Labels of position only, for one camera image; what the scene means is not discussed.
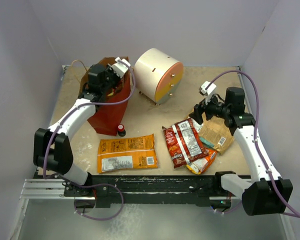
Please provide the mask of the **teal snack packet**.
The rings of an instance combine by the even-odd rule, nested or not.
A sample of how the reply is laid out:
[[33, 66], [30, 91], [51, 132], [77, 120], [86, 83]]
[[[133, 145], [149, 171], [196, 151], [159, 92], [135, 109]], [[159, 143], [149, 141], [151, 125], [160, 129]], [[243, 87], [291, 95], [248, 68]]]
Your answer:
[[206, 140], [204, 137], [200, 136], [199, 140], [207, 147], [210, 149], [213, 149], [215, 146], [213, 143], [209, 142], [208, 140]]

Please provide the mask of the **red brown paper bag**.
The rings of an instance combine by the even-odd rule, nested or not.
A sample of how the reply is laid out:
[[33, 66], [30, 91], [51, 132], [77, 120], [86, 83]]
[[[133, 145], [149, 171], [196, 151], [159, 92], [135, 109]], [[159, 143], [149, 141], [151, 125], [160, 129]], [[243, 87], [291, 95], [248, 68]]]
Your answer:
[[[82, 89], [84, 84], [88, 82], [88, 71], [92, 70], [92, 68], [100, 66], [107, 67], [107, 65], [113, 65], [114, 63], [114, 57], [104, 57], [98, 63], [91, 65], [88, 69], [86, 69], [83, 77], [77, 79], [77, 81], [80, 82], [80, 88]], [[107, 103], [122, 101], [130, 95], [130, 73], [127, 72], [119, 82], [124, 82], [123, 89], [114, 96], [106, 96]], [[88, 119], [88, 122], [98, 134], [116, 136], [118, 133], [118, 125], [122, 122], [127, 105], [128, 102], [126, 101], [121, 104], [101, 106], [99, 110]]]

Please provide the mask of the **Fox's fruit candy bag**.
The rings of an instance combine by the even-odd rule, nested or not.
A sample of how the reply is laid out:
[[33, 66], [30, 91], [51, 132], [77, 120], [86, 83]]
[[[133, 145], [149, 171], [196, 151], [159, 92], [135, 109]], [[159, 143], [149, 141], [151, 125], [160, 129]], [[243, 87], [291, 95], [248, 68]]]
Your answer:
[[115, 87], [113, 87], [109, 93], [107, 94], [107, 97], [112, 97], [112, 96], [115, 96], [116, 94], [120, 93], [121, 90], [123, 89], [124, 87], [124, 82], [123, 81], [120, 81]]

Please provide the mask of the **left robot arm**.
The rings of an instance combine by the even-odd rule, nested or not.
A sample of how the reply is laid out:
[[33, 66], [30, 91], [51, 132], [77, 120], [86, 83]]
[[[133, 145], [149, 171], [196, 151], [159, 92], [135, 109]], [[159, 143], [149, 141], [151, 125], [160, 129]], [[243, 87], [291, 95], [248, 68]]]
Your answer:
[[71, 139], [79, 128], [105, 104], [111, 89], [116, 88], [128, 68], [121, 63], [103, 66], [95, 64], [88, 70], [88, 80], [70, 110], [47, 129], [34, 134], [33, 163], [35, 166], [60, 174], [74, 182], [81, 196], [93, 191], [89, 173], [77, 166], [71, 149]]

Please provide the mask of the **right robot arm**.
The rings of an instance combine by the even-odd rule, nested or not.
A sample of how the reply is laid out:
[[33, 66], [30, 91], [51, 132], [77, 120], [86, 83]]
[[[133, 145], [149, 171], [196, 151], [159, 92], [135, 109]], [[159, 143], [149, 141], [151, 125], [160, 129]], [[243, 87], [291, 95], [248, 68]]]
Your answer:
[[273, 166], [259, 137], [252, 114], [245, 111], [245, 92], [239, 87], [229, 87], [225, 99], [216, 93], [216, 85], [204, 83], [199, 92], [205, 98], [193, 108], [189, 116], [198, 124], [218, 117], [224, 120], [247, 162], [251, 181], [248, 182], [232, 171], [216, 173], [212, 190], [218, 196], [227, 192], [241, 200], [249, 216], [282, 214], [286, 209], [293, 185], [283, 179]]

